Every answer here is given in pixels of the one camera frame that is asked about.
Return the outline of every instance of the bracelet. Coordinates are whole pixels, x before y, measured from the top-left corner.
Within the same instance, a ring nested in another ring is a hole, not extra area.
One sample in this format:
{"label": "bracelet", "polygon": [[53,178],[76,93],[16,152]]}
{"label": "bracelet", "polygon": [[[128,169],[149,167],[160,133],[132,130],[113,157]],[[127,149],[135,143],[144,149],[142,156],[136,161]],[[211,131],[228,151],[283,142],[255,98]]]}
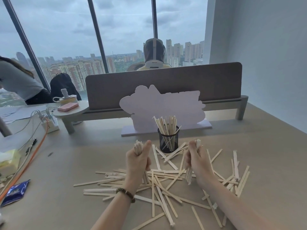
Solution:
{"label": "bracelet", "polygon": [[135,198],[133,197],[133,195],[128,190],[126,190],[124,188],[118,188],[116,190],[116,193],[118,193],[118,192],[122,192],[122,193],[128,195],[128,197],[131,198],[131,203],[135,203]]}

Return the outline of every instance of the person bending over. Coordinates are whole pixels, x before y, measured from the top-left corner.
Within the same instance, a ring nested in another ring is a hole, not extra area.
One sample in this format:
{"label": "person bending over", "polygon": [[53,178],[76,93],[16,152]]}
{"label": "person bending over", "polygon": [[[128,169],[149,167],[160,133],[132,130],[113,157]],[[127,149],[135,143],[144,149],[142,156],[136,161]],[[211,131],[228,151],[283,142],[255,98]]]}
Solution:
{"label": "person bending over", "polygon": [[31,71],[0,56],[0,88],[15,92],[27,105],[53,103],[48,90],[34,79]]}
{"label": "person bending over", "polygon": [[[148,40],[146,40],[145,42],[145,45],[144,45],[144,56],[145,56],[145,63],[147,61],[150,61],[150,60],[153,60],[153,42],[154,42],[154,39],[150,38]],[[163,42],[162,40],[160,39],[156,39],[156,60],[158,61],[161,61],[163,63],[163,60],[164,60],[164,53],[165,53],[165,47],[163,45]],[[165,69],[165,68],[171,68],[171,66],[169,65],[166,65],[166,64],[163,64],[163,67],[162,69]],[[143,67],[139,68],[137,71],[140,71],[140,70],[147,70],[147,69],[150,69],[149,67],[147,67],[146,65],[144,65]]]}
{"label": "person bending over", "polygon": [[[133,148],[126,153],[127,174],[123,188],[132,195],[135,195],[140,186],[144,171],[150,171],[151,160],[148,157],[150,149],[151,141],[148,140],[139,156],[136,156]],[[203,146],[196,151],[194,140],[190,141],[189,150],[185,154],[185,166],[192,167],[198,185],[216,201],[237,230],[279,229],[259,216],[217,180],[211,169],[208,154]],[[118,192],[91,230],[120,230],[130,205],[131,198],[127,194]]]}

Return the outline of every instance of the cityscape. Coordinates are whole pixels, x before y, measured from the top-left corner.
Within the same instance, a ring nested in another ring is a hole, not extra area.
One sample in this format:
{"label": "cityscape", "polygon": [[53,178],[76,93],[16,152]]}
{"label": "cityscape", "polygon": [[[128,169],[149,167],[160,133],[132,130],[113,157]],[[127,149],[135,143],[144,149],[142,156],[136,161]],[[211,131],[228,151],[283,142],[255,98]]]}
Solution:
{"label": "cityscape", "polygon": [[[203,64],[204,41],[196,44],[186,42],[185,45],[180,43],[172,45],[172,40],[167,39],[165,48],[164,63],[171,67]],[[17,52],[16,57],[17,59],[11,59],[30,70],[34,78],[41,83],[31,60],[21,52]],[[90,54],[90,57],[63,57],[61,60],[55,60],[53,56],[37,57],[37,61],[48,84],[57,74],[67,73],[82,99],[87,99],[85,78],[93,74],[105,74],[102,58],[95,54]],[[131,65],[144,62],[144,53],[142,50],[136,50],[136,53],[108,55],[106,61],[109,73],[125,72]],[[0,107],[25,104],[17,94],[3,89],[0,89],[0,99]]]}

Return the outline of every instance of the blue snack package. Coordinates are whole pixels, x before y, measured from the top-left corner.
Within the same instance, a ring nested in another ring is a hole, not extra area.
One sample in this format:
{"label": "blue snack package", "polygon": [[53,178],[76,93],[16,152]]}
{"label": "blue snack package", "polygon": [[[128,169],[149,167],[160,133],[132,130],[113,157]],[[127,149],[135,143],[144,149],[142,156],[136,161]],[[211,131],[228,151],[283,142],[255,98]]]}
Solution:
{"label": "blue snack package", "polygon": [[30,180],[13,185],[5,195],[0,207],[4,207],[8,204],[21,200],[25,194],[29,181]]}

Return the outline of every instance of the brown partition panel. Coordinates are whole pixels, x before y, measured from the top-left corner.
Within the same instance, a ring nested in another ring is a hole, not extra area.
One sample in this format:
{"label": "brown partition panel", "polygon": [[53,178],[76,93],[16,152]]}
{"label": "brown partition panel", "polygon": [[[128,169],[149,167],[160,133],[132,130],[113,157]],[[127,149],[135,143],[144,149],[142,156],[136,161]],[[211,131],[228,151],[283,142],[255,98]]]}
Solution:
{"label": "brown partition panel", "polygon": [[241,96],[239,62],[90,75],[85,79],[90,110],[120,108],[119,101],[139,85],[155,85],[160,93],[199,90],[199,100]]}

